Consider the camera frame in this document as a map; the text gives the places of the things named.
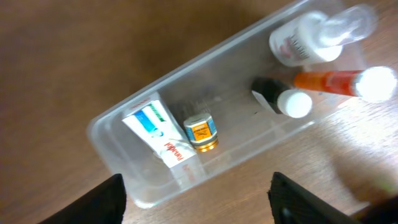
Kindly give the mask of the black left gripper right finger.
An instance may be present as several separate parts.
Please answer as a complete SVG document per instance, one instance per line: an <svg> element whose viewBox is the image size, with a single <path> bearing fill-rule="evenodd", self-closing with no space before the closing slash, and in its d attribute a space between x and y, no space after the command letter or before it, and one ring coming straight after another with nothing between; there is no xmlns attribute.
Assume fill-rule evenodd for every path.
<svg viewBox="0 0 398 224"><path fill-rule="evenodd" d="M277 224L359 224L281 172L273 173L267 194Z"/></svg>

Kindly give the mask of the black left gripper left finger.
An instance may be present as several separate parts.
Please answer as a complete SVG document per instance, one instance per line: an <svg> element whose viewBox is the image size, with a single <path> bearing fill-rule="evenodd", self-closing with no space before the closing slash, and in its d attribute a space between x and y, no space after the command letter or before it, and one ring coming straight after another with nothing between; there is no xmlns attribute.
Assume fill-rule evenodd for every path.
<svg viewBox="0 0 398 224"><path fill-rule="evenodd" d="M114 174L40 224L122 224L127 194L121 174Z"/></svg>

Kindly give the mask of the white Panadol medicine box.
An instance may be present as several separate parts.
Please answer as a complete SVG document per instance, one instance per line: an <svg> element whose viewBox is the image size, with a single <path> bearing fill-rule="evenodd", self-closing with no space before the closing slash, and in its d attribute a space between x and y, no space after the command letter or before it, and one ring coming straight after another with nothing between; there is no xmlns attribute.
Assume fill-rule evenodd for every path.
<svg viewBox="0 0 398 224"><path fill-rule="evenodd" d="M169 168L196 155L160 100L150 101L125 117L123 123L138 135Z"/></svg>

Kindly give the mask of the dark bottle white cap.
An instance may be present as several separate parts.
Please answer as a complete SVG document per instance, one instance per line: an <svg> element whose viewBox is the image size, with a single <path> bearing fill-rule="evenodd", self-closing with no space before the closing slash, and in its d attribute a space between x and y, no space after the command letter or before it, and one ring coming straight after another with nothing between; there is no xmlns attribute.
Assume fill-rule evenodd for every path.
<svg viewBox="0 0 398 224"><path fill-rule="evenodd" d="M271 78L256 78L251 85L251 93L265 109L291 118L303 118L313 108L312 98L304 91L291 89Z"/></svg>

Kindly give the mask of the small gold-lid balm jar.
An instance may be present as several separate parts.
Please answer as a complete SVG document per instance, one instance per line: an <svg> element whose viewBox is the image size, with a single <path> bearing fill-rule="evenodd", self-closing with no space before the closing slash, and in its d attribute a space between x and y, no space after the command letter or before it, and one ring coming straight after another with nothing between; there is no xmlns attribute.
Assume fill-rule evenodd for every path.
<svg viewBox="0 0 398 224"><path fill-rule="evenodd" d="M218 131L209 113L196 114L183 122L192 146L198 152L207 152L218 145Z"/></svg>

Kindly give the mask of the orange tube white cap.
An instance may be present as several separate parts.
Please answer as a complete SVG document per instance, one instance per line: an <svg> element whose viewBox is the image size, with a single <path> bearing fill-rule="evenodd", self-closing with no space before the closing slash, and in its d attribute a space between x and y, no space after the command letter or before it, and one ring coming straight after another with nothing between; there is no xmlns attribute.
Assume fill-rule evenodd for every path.
<svg viewBox="0 0 398 224"><path fill-rule="evenodd" d="M359 97L378 103L389 100L397 88L397 76L389 67L365 70L300 72L294 77L296 88Z"/></svg>

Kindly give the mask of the white spray bottle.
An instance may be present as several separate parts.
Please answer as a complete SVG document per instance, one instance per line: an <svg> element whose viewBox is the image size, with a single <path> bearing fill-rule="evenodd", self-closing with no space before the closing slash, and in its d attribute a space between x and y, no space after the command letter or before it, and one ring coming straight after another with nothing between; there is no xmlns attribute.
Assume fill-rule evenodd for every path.
<svg viewBox="0 0 398 224"><path fill-rule="evenodd" d="M331 62L343 46L369 37L377 26L373 8L358 4L333 16L310 11L273 31L269 47L288 67Z"/></svg>

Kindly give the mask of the clear plastic container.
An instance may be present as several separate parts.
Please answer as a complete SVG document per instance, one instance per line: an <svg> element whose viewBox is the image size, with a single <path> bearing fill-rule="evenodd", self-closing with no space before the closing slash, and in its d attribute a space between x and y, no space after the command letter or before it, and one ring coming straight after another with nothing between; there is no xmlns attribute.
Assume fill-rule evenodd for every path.
<svg viewBox="0 0 398 224"><path fill-rule="evenodd" d="M285 83L296 73L274 58L273 30L311 11L328 15L345 9L341 1L295 1L230 37L93 119L87 134L112 173L141 208L151 208L256 156L336 112L346 97L313 91L313 108L294 119L263 108L251 93L257 77ZM168 168L123 119L159 95L178 128L189 116L209 113L219 144L175 168Z"/></svg>

